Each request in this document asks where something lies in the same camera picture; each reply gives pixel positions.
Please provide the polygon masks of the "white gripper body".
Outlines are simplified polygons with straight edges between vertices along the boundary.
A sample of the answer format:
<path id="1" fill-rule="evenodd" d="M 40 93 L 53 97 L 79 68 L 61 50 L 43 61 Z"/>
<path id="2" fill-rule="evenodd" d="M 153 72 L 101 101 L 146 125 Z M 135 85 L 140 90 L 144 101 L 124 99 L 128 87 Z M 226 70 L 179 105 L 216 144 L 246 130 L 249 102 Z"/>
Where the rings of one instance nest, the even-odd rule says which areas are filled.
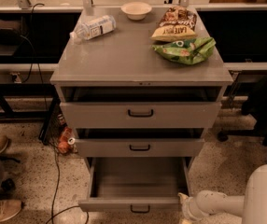
<path id="1" fill-rule="evenodd" d="M 188 221 L 195 222 L 208 217 L 208 214 L 200 209 L 195 198 L 183 198 L 180 202 L 183 216 Z"/>

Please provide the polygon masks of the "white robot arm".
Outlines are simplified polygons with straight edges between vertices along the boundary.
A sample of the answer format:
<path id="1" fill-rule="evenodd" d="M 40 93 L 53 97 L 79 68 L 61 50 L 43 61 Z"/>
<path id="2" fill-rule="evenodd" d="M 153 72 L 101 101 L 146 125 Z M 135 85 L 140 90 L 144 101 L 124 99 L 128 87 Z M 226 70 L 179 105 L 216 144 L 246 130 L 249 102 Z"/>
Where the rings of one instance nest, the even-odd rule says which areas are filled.
<path id="1" fill-rule="evenodd" d="M 246 184 L 244 196 L 202 190 L 195 196 L 178 193 L 184 224 L 220 213 L 238 216 L 241 224 L 267 224 L 267 164 L 257 168 Z"/>

